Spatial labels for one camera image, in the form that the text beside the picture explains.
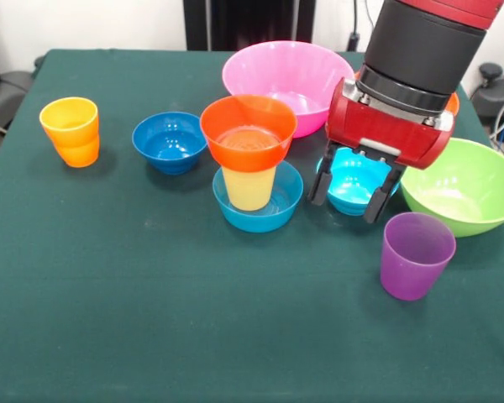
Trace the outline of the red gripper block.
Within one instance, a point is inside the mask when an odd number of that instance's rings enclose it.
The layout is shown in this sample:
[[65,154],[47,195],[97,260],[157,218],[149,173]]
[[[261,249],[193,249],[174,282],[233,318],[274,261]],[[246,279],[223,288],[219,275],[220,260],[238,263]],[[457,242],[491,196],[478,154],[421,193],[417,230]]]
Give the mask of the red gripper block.
[[343,78],[335,87],[326,122],[329,141],[307,198],[315,206],[324,203],[339,144],[351,149],[374,149],[393,156],[398,164],[391,166],[365,209],[364,220],[377,222],[398,187],[405,166],[423,170],[442,154],[454,131],[455,116],[443,111],[436,118],[426,118],[373,97],[363,103],[360,99],[364,95],[353,79]]

